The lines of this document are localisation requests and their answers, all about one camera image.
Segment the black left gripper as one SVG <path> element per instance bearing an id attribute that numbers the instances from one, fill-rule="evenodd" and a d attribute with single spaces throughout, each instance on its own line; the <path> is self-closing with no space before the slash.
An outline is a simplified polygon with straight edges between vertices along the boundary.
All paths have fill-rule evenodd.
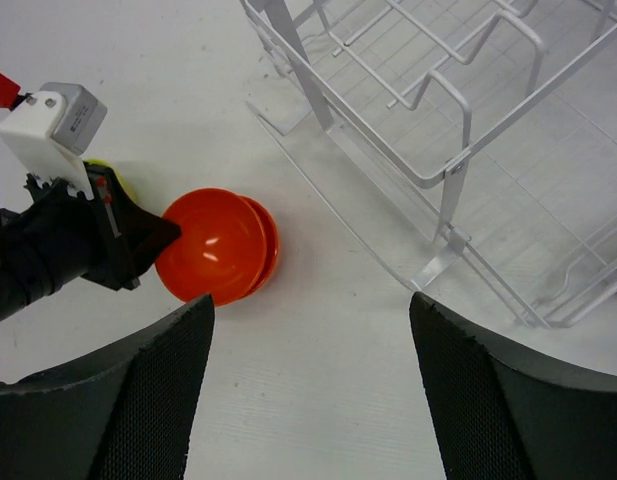
<path id="1" fill-rule="evenodd" d="M 0 207 L 0 322 L 83 277 L 134 290 L 159 255 L 181 236 L 174 222 L 140 207 L 114 170 L 89 164 L 94 198 L 73 197 L 65 180 L 37 188 L 17 214 Z"/>

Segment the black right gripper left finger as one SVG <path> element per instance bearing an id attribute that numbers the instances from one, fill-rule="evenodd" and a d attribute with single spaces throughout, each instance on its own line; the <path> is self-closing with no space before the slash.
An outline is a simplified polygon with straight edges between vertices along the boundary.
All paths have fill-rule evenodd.
<path id="1" fill-rule="evenodd" d="M 0 479 L 181 479 L 214 332 L 201 296 L 154 324 L 0 382 Z"/>

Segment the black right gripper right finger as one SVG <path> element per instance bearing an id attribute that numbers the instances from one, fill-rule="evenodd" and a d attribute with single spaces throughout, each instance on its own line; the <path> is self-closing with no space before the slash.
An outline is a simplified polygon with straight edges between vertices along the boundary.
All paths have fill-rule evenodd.
<path id="1" fill-rule="evenodd" d="M 412 338 L 449 479 L 617 479 L 617 376 L 541 353 L 422 292 Z"/>

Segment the orange bowl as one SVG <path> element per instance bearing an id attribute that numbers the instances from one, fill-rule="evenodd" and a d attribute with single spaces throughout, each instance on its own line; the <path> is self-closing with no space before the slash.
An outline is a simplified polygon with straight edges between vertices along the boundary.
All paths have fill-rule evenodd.
<path id="1" fill-rule="evenodd" d="M 281 241 L 277 224 L 271 213 L 261 203 L 250 197 L 243 196 L 242 199 L 246 201 L 257 213 L 262 223 L 266 238 L 266 257 L 264 266 L 255 284 L 244 295 L 244 297 L 248 297 L 260 290 L 272 278 L 279 259 Z"/>
<path id="2" fill-rule="evenodd" d="M 181 235 L 156 261 L 166 289 L 183 302 L 209 294 L 224 306 L 243 298 L 263 272 L 267 240 L 253 207 L 219 188 L 184 194 L 164 212 Z"/>

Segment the lime green bowl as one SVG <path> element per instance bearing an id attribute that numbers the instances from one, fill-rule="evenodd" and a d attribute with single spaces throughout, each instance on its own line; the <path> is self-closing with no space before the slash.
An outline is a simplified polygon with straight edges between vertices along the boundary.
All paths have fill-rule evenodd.
<path id="1" fill-rule="evenodd" d="M 98 165 L 98 166 L 102 166 L 102 167 L 111 168 L 113 170 L 116 178 L 117 178 L 117 181 L 119 182 L 120 186 L 122 187 L 122 189 L 124 190 L 126 195 L 133 202 L 137 201 L 136 192 L 133 189 L 133 187 L 131 186 L 131 184 L 121 175 L 121 173 L 112 164 L 110 164 L 109 162 L 106 162 L 104 160 L 96 159 L 96 158 L 86 159 L 85 163 L 88 163 L 90 165 Z"/>

